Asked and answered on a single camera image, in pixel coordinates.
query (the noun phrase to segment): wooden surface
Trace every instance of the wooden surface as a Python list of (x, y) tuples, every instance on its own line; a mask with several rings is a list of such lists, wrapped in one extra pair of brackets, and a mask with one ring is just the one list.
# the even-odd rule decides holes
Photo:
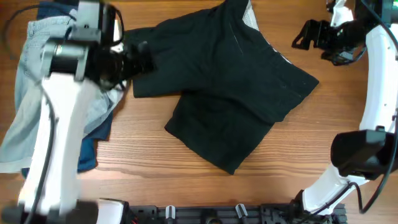
[[(1, 0), (1, 20), (35, 1)], [(149, 27), (166, 19), (216, 6), (220, 1), (113, 2), (126, 29)], [(349, 67), (334, 67), (320, 60), (321, 51), (291, 48), (294, 37), (308, 19), (328, 19), (325, 1), (253, 0), (264, 37), (293, 64), (319, 79), (304, 102), (275, 124), (258, 148), (234, 176), (198, 157), (166, 133), (178, 96), (134, 99), (130, 90), (117, 108), (109, 141), (98, 144), (98, 167), (80, 175), (84, 197), (127, 200), (131, 205), (235, 205), (288, 203), (300, 189), (311, 185), (330, 163), (330, 145), (337, 133), (358, 129), (366, 100), (368, 59)], [(14, 21), (9, 33), (12, 49), (20, 54), (26, 22), (35, 11)], [(0, 137), (4, 137), (14, 112), (17, 62), (0, 53)], [(22, 185), (19, 174), (0, 175), (0, 205), (16, 200)], [(378, 181), (362, 187), (365, 201)], [(365, 215), (358, 214), (357, 199), (344, 202), (349, 223), (397, 223), (398, 176)]]

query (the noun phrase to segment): clothing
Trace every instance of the clothing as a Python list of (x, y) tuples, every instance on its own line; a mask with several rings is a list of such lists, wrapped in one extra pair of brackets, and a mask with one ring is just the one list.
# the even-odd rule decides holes
[(263, 38), (248, 0), (125, 37), (126, 46), (146, 40), (157, 67), (133, 79), (134, 96), (181, 92), (166, 131), (229, 174), (318, 84)]
[[(75, 16), (76, 10), (72, 9), (70, 14)], [(38, 75), (41, 47), (50, 36), (63, 37), (67, 27), (73, 23), (74, 21), (67, 16), (49, 17), (28, 23), (27, 40), (16, 76), (16, 117), (0, 147), (0, 172), (18, 172), (21, 168), (30, 166), (39, 128), (42, 93), (27, 76), (34, 75), (41, 78)], [(82, 142), (78, 170), (95, 167), (93, 141), (107, 138), (113, 117), (112, 110), (122, 97), (123, 92), (117, 90), (97, 91), (86, 116), (85, 138)]]

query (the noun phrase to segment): gray fabric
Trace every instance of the gray fabric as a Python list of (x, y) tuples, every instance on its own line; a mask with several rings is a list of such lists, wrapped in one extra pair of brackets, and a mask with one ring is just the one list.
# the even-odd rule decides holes
[[(40, 50), (50, 36), (63, 37), (67, 27), (74, 23), (67, 16), (49, 17), (28, 23), (27, 40), (24, 44), (16, 75), (15, 107), (16, 117), (0, 147), (0, 172), (19, 172), (29, 167), (32, 160), (39, 128), (41, 91), (28, 77), (41, 79)], [(123, 92), (98, 90), (87, 116), (84, 136), (98, 127), (112, 112), (123, 97)]]

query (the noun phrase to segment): folded fabric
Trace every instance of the folded fabric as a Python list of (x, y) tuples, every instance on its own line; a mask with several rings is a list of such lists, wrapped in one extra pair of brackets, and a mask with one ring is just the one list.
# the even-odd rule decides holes
[[(76, 15), (76, 10), (72, 9), (70, 14)], [(16, 117), (0, 147), (0, 172), (19, 172), (21, 168), (30, 166), (39, 128), (42, 93), (28, 76), (42, 78), (42, 74), (39, 73), (42, 46), (50, 36), (63, 37), (66, 29), (73, 23), (74, 21), (67, 16), (49, 17), (28, 23), (27, 40), (22, 50), (16, 76)], [(123, 92), (118, 90), (97, 91), (95, 100), (87, 112), (85, 137), (103, 124), (107, 118), (109, 119), (112, 110), (122, 97)], [(105, 132), (109, 133), (109, 127), (110, 123), (105, 125)], [(90, 166), (94, 168), (95, 160), (91, 160), (90, 164), (94, 164)]]
[(318, 84), (263, 38), (248, 0), (130, 30), (125, 46), (144, 40), (158, 69), (134, 96), (182, 92), (165, 129), (229, 174)]

